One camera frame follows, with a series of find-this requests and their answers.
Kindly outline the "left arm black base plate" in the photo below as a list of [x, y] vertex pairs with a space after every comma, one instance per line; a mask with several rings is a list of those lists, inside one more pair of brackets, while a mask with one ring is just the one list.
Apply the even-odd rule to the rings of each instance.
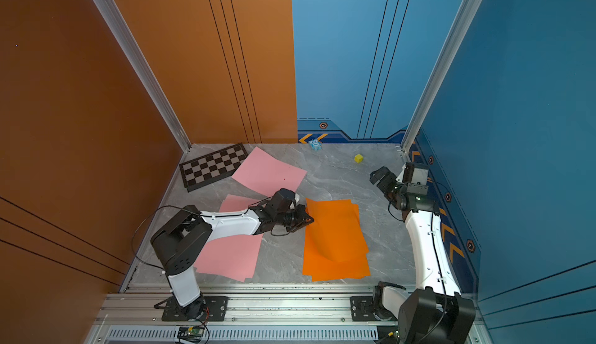
[[200, 296], [186, 307], [181, 306], [175, 297], [169, 297], [154, 306], [162, 310], [164, 322], [223, 322], [228, 308], [228, 297]]

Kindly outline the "pink paper underneath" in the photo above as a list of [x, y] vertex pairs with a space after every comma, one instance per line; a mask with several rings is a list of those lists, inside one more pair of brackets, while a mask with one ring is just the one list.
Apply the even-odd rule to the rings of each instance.
[[254, 277], [262, 235], [256, 233], [260, 221], [248, 209], [250, 201], [230, 194], [220, 206], [222, 212], [207, 214], [213, 229], [193, 265], [198, 273], [240, 282]]

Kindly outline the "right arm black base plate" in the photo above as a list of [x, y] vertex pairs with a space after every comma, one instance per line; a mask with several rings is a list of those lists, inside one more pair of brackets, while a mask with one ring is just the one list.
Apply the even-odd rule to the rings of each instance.
[[354, 322], [382, 322], [386, 316], [380, 312], [378, 301], [372, 296], [350, 297], [352, 321]]

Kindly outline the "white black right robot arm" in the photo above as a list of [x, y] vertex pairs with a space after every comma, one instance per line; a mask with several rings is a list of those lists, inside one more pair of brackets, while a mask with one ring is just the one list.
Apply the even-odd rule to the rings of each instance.
[[428, 167], [406, 163], [399, 174], [387, 167], [369, 178], [399, 210], [413, 248], [416, 288], [380, 282], [372, 296], [372, 311], [381, 320], [397, 319], [403, 343], [464, 343], [476, 319], [470, 299], [462, 296], [442, 242], [440, 208], [428, 193]]

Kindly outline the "orange curved paper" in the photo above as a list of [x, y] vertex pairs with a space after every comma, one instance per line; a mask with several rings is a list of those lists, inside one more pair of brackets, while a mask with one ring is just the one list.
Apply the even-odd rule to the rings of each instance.
[[369, 248], [364, 238], [359, 206], [350, 200], [314, 201], [307, 199], [307, 213], [314, 222], [307, 231], [324, 258], [343, 263], [364, 257]]

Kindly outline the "pink paper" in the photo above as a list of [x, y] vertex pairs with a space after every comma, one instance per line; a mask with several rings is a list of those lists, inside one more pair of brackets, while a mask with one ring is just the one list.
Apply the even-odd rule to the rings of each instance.
[[257, 147], [232, 178], [256, 193], [271, 197], [279, 189], [296, 191], [306, 174], [306, 170], [279, 161]]

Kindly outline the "orange paper front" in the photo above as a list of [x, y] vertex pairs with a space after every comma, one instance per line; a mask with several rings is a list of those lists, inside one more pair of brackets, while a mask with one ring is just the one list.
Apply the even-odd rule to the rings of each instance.
[[343, 263], [332, 262], [317, 251], [306, 228], [304, 243], [303, 274], [312, 277], [313, 282], [369, 277], [367, 254]]

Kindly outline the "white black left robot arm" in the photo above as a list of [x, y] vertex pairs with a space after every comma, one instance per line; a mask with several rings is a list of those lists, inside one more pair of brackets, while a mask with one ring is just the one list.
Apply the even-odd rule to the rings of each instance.
[[180, 208], [151, 237], [151, 246], [162, 265], [172, 297], [155, 305], [164, 311], [164, 322], [214, 322], [224, 320], [226, 297], [207, 298], [200, 291], [193, 265], [206, 244], [238, 235], [261, 235], [284, 227], [294, 233], [314, 223], [299, 196], [280, 189], [273, 196], [236, 212], [201, 212], [194, 205]]

